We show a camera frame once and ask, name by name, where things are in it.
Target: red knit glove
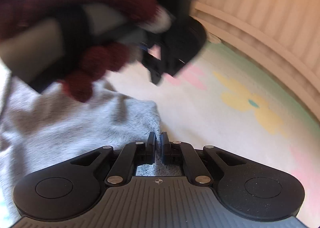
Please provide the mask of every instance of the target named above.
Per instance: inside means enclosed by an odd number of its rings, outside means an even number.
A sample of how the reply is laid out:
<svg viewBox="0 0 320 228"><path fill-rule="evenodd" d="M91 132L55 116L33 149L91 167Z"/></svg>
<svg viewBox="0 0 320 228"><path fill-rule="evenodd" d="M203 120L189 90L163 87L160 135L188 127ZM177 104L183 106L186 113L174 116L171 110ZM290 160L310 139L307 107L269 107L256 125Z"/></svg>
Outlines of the red knit glove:
<svg viewBox="0 0 320 228"><path fill-rule="evenodd" d="M93 2L115 8L146 30L160 32L170 25L168 15L156 0L0 0L0 41L13 37L57 8ZM92 95L92 82L106 70L118 71L129 56L130 49L116 42L91 47L82 56L78 69L62 81L64 92L86 102Z"/></svg>

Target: silver rivet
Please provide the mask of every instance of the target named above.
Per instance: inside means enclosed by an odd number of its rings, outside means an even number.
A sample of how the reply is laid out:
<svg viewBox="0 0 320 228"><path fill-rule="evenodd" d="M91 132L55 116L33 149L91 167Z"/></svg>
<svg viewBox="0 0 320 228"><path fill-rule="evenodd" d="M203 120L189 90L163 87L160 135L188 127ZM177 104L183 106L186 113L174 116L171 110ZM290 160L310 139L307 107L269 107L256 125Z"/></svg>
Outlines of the silver rivet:
<svg viewBox="0 0 320 228"><path fill-rule="evenodd" d="M123 181L123 178L118 175L112 175L112 176L108 177L107 181L110 184L119 184Z"/></svg>
<svg viewBox="0 0 320 228"><path fill-rule="evenodd" d="M196 177L196 182L200 183L200 184L207 184L211 181L211 178L209 178L206 175L199 175Z"/></svg>

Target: gray towel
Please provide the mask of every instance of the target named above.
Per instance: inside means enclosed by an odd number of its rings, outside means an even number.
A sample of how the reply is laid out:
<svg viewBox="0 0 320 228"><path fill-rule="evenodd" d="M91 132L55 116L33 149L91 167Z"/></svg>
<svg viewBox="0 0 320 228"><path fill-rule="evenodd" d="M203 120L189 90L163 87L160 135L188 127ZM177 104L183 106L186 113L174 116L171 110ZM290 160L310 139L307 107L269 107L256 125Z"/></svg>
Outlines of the gray towel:
<svg viewBox="0 0 320 228"><path fill-rule="evenodd" d="M82 104L53 84L40 95L12 78L0 126L0 179L10 217L20 216L12 189L25 175L104 145L115 149L146 141L150 131L160 138L160 117L152 101L117 93L106 81L95 83L94 95ZM178 175L177 167L145 165L137 175Z"/></svg>

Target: cream wall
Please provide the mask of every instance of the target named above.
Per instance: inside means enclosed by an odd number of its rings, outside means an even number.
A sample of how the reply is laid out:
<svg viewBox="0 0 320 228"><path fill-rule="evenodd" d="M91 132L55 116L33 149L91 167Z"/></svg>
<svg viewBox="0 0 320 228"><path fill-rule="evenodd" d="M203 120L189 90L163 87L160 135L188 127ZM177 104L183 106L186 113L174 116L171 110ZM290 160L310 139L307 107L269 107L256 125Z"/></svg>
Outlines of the cream wall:
<svg viewBox="0 0 320 228"><path fill-rule="evenodd" d="M320 119L320 0L197 0L192 13Z"/></svg>

